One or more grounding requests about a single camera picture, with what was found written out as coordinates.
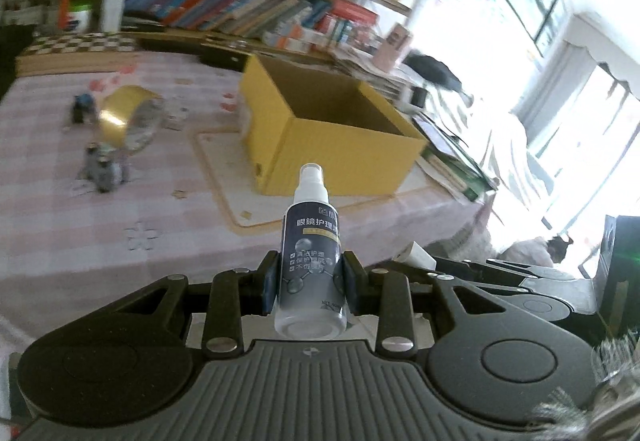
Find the open cardboard box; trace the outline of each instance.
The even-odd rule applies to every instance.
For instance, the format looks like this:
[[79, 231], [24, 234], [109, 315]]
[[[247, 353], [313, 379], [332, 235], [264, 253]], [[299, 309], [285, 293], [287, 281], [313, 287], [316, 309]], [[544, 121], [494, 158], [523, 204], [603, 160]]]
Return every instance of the open cardboard box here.
[[369, 84], [253, 55], [240, 82], [258, 190], [293, 195], [300, 167], [318, 163], [330, 195], [398, 189], [425, 139]]

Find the tape roll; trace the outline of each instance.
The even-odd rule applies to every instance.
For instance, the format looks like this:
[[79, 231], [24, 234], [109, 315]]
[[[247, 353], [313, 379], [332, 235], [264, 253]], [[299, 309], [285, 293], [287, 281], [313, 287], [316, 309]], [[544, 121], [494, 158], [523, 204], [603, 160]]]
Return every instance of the tape roll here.
[[100, 140], [130, 153], [142, 150], [158, 130], [164, 99], [140, 86], [122, 86], [107, 96], [98, 115]]

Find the tablecloth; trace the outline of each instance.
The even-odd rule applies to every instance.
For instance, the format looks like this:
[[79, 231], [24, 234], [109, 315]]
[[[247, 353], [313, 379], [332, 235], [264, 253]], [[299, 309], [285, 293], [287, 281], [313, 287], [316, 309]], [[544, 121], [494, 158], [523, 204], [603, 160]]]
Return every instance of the tablecloth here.
[[[104, 74], [18, 79], [0, 105], [0, 345], [31, 341], [171, 273], [210, 281], [256, 267], [278, 230], [231, 231], [195, 159], [189, 129], [235, 126], [240, 74], [196, 57], [143, 53], [140, 84], [189, 109], [182, 131], [161, 129], [132, 157], [137, 179], [116, 192], [75, 190], [89, 127], [65, 132], [74, 95]], [[363, 265], [409, 241], [452, 236], [480, 203], [461, 204], [436, 183], [340, 219], [345, 249]]]

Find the eyeglass cleaner bottle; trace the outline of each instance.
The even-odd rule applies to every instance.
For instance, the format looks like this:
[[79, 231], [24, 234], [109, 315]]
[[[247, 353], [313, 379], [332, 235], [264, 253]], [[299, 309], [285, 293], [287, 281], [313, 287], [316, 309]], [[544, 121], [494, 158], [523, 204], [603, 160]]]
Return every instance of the eyeglass cleaner bottle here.
[[315, 163], [300, 169], [293, 204], [284, 215], [281, 252], [276, 331], [292, 340], [336, 338], [347, 325], [338, 212]]

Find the bottle label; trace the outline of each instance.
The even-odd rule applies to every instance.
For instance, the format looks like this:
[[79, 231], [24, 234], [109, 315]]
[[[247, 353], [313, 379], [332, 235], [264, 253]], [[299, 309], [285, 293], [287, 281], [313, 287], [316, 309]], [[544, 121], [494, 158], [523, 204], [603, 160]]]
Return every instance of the bottle label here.
[[293, 205], [284, 217], [278, 303], [283, 309], [340, 312], [344, 303], [338, 215], [320, 202]]

